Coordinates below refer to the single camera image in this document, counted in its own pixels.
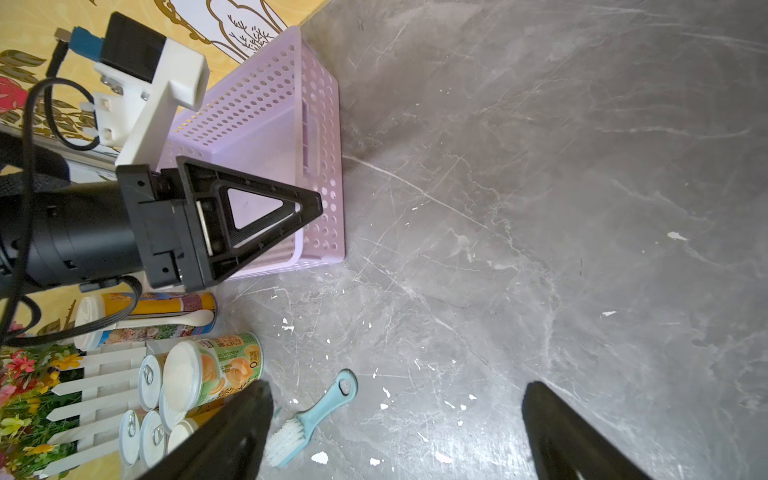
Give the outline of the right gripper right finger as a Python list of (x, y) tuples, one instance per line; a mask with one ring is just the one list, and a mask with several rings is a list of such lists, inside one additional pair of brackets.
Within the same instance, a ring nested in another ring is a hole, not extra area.
[(648, 477), (545, 383), (527, 385), (521, 411), (540, 479)]

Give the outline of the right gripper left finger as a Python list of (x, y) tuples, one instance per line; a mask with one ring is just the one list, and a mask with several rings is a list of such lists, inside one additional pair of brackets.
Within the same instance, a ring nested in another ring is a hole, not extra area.
[(199, 430), (144, 473), (144, 479), (258, 477), (274, 403), (270, 384), (258, 380), (235, 394)]

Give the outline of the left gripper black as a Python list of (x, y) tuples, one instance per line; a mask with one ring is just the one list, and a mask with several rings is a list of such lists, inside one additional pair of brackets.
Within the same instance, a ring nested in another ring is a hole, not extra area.
[(314, 190), (191, 157), (179, 156), (177, 166), (116, 170), (154, 289), (218, 285), (323, 214)]

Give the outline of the green label can white lid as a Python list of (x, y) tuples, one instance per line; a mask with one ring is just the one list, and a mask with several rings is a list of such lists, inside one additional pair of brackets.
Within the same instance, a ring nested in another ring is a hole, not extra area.
[(168, 406), (190, 411), (242, 391), (262, 376), (263, 354), (251, 332), (175, 345), (163, 367)]

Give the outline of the tall can with spoon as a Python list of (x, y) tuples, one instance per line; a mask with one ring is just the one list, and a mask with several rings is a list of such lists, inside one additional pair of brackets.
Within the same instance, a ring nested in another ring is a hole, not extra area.
[[(77, 327), (116, 314), (129, 306), (129, 293), (108, 293), (83, 298), (77, 309)], [(147, 293), (123, 320), (74, 339), (82, 351), (133, 342), (167, 340), (209, 333), (215, 326), (217, 305), (209, 292), (196, 294)]]

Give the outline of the purple plastic basket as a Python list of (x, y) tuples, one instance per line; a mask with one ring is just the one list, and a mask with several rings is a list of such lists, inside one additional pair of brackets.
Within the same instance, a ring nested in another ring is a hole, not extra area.
[(239, 270), (237, 278), (341, 262), (345, 223), (336, 79), (292, 26), (180, 111), (160, 168), (184, 155), (313, 190), (323, 213)]

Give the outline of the small orange can white lid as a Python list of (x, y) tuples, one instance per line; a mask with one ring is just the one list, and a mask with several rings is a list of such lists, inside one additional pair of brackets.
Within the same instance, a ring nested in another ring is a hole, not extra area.
[(221, 399), (195, 407), (189, 411), (180, 411), (171, 408), (164, 396), (160, 398), (158, 404), (161, 422), (167, 433), (170, 433), (182, 421), (194, 422), (197, 426), (201, 426), (225, 405), (226, 401)]

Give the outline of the pull-tab can front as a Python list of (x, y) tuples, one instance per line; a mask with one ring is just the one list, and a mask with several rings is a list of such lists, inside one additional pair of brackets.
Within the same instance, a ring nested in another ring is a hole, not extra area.
[(173, 450), (184, 443), (189, 437), (191, 437), (202, 425), (204, 425), (209, 419), (209, 415), (202, 414), (190, 418), (186, 418), (179, 422), (172, 430), (168, 437), (167, 453), (170, 454)]

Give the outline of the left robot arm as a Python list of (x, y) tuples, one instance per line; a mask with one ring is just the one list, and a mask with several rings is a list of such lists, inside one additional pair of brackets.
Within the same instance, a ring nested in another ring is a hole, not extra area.
[(102, 286), (142, 272), (155, 288), (203, 291), (291, 237), (323, 211), (312, 190), (180, 156), (172, 168), (122, 166), (113, 182), (73, 184), (58, 153), (34, 151), (35, 193), (1, 180), (1, 287), (29, 235), (24, 293)]

